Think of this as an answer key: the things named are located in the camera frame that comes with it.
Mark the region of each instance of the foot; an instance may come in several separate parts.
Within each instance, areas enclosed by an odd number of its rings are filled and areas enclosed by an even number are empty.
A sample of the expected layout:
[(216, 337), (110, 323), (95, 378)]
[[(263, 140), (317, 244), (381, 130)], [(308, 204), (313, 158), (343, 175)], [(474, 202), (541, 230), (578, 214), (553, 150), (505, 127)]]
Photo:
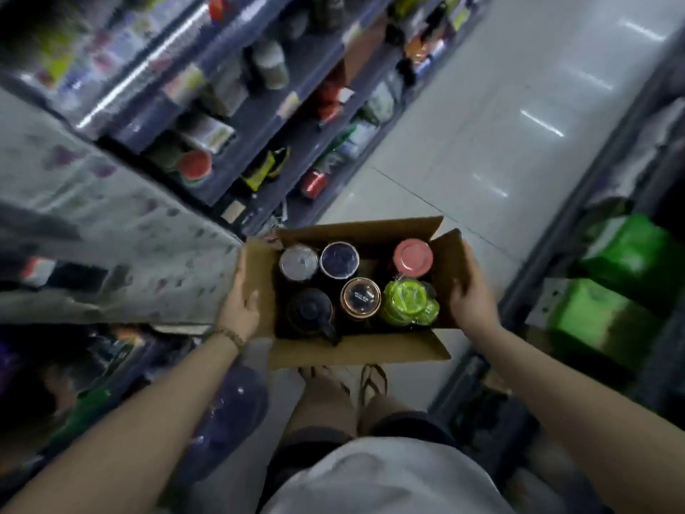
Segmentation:
[(300, 376), (304, 379), (305, 382), (307, 382), (310, 379), (316, 378), (316, 377), (325, 377), (328, 380), (332, 380), (335, 382), (340, 388), (342, 388), (343, 391), (347, 393), (347, 396), (349, 396), (350, 391), (347, 386), (343, 383), (342, 380), (338, 377), (338, 375), (335, 374), (335, 372), (330, 369), (328, 366), (305, 366), (305, 367), (300, 367), (297, 369), (297, 373), (300, 374)]
[(388, 376), (378, 364), (366, 364), (362, 368), (362, 381), (359, 388), (361, 410), (376, 395), (388, 394)]

